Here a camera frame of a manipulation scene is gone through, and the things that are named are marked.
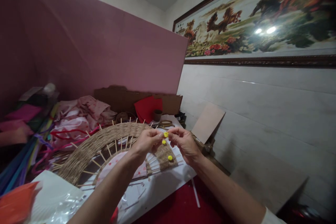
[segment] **white tiled wall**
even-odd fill
[[[302,202],[331,216],[335,80],[333,69],[184,65],[177,93],[183,95],[189,130],[207,103],[226,112],[213,150],[226,169],[232,172],[250,150],[266,150],[310,176]]]

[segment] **scissors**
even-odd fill
[[[175,127],[173,122],[169,120],[162,120],[159,124],[152,125],[153,128],[156,128],[156,126],[166,131],[168,130],[166,127]]]

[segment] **cardboard box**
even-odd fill
[[[114,112],[131,112],[136,115],[134,103],[154,96],[155,99],[162,98],[162,114],[175,115],[180,111],[183,96],[174,94],[153,94],[149,92],[128,91],[123,86],[110,86],[108,88],[95,89],[93,96],[111,106]]]

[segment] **framed painting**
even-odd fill
[[[204,0],[173,32],[185,64],[336,67],[335,0]]]

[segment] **sleeve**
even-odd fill
[[[268,208],[266,208],[266,213],[261,224],[286,224],[283,220],[276,217]]]

